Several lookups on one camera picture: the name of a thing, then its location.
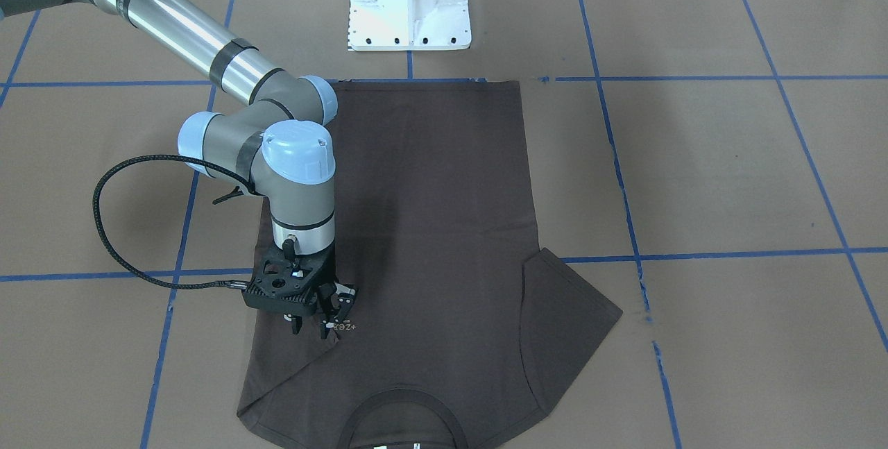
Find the black t-shirt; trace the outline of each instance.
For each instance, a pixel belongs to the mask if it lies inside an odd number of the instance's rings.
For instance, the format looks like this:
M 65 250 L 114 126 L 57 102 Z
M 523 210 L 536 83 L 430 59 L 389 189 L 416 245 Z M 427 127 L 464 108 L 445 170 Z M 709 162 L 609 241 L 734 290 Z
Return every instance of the black t-shirt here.
M 519 86 L 336 90 L 336 272 L 358 300 L 326 341 L 258 313 L 238 416 L 299 449 L 500 446 L 621 315 L 539 249 Z

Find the white plastic bracket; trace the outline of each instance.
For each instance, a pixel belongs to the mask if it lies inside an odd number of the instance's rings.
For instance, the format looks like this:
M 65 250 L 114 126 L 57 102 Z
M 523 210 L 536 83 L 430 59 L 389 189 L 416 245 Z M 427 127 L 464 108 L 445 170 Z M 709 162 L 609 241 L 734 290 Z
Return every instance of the white plastic bracket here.
M 350 1 L 350 50 L 462 50 L 472 44 L 469 0 Z

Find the black cable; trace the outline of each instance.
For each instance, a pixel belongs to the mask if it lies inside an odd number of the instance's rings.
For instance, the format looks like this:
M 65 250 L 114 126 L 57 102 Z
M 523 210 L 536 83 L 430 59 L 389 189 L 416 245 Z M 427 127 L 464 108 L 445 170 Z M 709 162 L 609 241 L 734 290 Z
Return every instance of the black cable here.
M 131 274 L 137 276 L 138 278 L 145 279 L 147 282 L 151 282 L 153 285 L 159 285 L 159 287 L 165 287 L 169 289 L 204 289 L 204 288 L 212 288 L 212 287 L 228 287 L 235 289 L 243 289 L 246 285 L 249 285 L 248 281 L 237 281 L 237 280 L 226 280 L 226 281 L 213 281 L 213 282 L 203 282 L 202 284 L 197 285 L 175 285 L 170 282 L 161 281 L 160 279 L 152 278 L 152 276 L 147 275 L 142 270 L 136 269 L 135 266 L 131 265 L 127 260 L 123 259 L 123 256 L 120 256 L 120 253 L 117 250 L 114 250 L 114 247 L 111 246 L 111 241 L 108 241 L 108 236 L 105 234 L 105 226 L 102 224 L 102 215 L 101 211 L 99 211 L 99 197 L 101 197 L 102 189 L 104 189 L 105 184 L 111 180 L 115 174 L 118 174 L 121 170 L 127 167 L 131 167 L 131 165 L 139 164 L 139 162 L 147 162 L 147 161 L 179 161 L 179 162 L 190 162 L 190 164 L 199 164 L 202 167 L 209 168 L 212 171 L 217 171 L 218 173 L 222 173 L 232 179 L 235 179 L 244 186 L 244 189 L 247 190 L 248 193 L 257 195 L 256 189 L 254 189 L 253 184 L 250 184 L 250 181 L 241 177 L 237 173 L 234 173 L 231 170 L 226 170 L 223 167 L 220 167 L 218 164 L 212 164 L 212 162 L 204 161 L 203 159 L 197 158 L 188 158 L 184 155 L 174 155 L 174 154 L 152 154 L 152 155 L 140 155 L 137 158 L 130 158 L 126 161 L 120 162 L 118 165 L 115 165 L 114 168 L 108 170 L 101 179 L 99 179 L 99 183 L 96 184 L 96 189 L 92 193 L 92 216 L 96 221 L 96 230 L 99 232 L 99 238 L 101 238 L 102 245 L 105 246 L 105 250 L 108 250 L 108 253 L 114 258 L 115 262 L 119 263 L 125 269 L 129 270 Z

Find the blue joint cap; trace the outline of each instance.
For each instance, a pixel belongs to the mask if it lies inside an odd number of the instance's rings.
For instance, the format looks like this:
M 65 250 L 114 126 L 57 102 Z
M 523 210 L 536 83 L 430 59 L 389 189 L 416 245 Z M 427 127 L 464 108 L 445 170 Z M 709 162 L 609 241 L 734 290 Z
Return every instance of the blue joint cap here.
M 185 120 L 182 128 L 178 131 L 178 154 L 184 155 L 186 158 L 203 159 L 203 135 L 207 132 L 207 126 L 210 126 L 210 120 L 217 114 L 216 112 L 200 111 Z M 187 162 L 187 165 L 208 177 L 210 176 L 202 165 L 190 162 Z
M 327 123 L 333 121 L 333 118 L 336 117 L 336 112 L 339 111 L 339 101 L 336 100 L 336 92 L 333 91 L 333 87 L 323 77 L 302 76 L 299 79 L 311 82 L 314 85 L 314 89 L 318 91 L 318 95 L 321 96 L 321 105 L 324 107 L 324 120 L 321 124 L 326 126 Z
M 313 121 L 287 119 L 272 124 L 262 136 L 262 157 L 276 174 L 304 185 L 333 178 L 333 139 Z

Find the garment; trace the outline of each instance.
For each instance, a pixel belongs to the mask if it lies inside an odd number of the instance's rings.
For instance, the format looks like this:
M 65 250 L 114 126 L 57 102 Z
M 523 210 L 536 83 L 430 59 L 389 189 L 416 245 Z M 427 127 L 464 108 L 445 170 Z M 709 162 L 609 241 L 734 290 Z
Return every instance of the garment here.
M 293 336 L 258 313 L 238 417 L 299 449 L 500 446 L 552 411 L 621 315 L 539 249 L 519 85 L 336 91 L 336 272 L 358 287 L 353 329 L 323 341 L 308 319 Z

